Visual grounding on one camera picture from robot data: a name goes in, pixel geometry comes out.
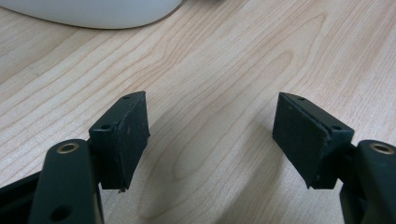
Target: screw hole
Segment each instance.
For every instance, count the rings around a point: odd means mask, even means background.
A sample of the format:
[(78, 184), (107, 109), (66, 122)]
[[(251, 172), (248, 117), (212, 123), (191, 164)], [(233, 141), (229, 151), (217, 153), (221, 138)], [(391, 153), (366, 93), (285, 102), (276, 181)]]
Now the screw hole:
[(393, 153), (395, 153), (395, 150), (393, 150), (393, 148), (384, 146), (384, 145), (380, 145), (380, 144), (371, 144), (370, 147), (382, 154), (387, 154), (387, 155), (391, 155)]
[(70, 205), (61, 205), (52, 211), (49, 218), (53, 222), (58, 222), (67, 219), (73, 212), (73, 208)]
[(61, 154), (66, 154), (66, 153), (72, 152), (76, 149), (78, 149), (77, 143), (66, 143), (66, 144), (58, 147), (57, 152), (61, 153)]
[(100, 128), (103, 129), (103, 130), (107, 130), (107, 129), (111, 128), (111, 125), (105, 124), (105, 125), (102, 125), (102, 127), (100, 127)]

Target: light wooden surface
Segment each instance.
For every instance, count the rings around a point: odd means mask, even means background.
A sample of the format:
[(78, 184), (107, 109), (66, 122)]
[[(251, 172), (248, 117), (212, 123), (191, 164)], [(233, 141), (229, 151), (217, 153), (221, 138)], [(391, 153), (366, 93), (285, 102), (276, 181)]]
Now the light wooden surface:
[(396, 144), (396, 2), (188, 0), (149, 26), (80, 29), (0, 8), (0, 187), (122, 95), (146, 91), (151, 137), (107, 223), (343, 223), (272, 140), (280, 91)]

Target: black plastic arm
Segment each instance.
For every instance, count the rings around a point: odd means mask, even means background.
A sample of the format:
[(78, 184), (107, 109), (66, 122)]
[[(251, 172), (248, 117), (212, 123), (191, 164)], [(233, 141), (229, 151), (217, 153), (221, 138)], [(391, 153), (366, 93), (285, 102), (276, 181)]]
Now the black plastic arm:
[(333, 189), (343, 181), (346, 223), (396, 223), (396, 148), (365, 140), (303, 97), (281, 92), (273, 137), (308, 187)]
[(40, 173), (0, 189), (0, 223), (103, 223), (98, 184), (129, 188), (149, 139), (146, 93), (121, 97), (89, 129), (48, 152)]

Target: wood grain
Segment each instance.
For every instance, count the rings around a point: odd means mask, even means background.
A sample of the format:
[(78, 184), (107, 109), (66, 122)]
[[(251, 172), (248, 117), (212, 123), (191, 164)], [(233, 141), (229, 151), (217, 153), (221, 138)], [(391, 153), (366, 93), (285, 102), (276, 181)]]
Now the wood grain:
[(0, 8), (0, 186), (88, 138), (146, 91), (151, 137), (107, 223), (343, 223), (338, 191), (306, 189), (272, 140), (280, 91), (396, 145), (396, 2), (187, 0), (167, 18), (93, 30)]

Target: white plastic base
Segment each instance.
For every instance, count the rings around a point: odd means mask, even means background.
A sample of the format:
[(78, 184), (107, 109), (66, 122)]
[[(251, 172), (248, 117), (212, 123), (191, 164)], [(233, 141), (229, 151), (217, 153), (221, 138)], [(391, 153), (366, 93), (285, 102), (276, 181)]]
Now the white plastic base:
[(0, 7), (64, 24), (130, 28), (159, 20), (181, 0), (0, 0)]

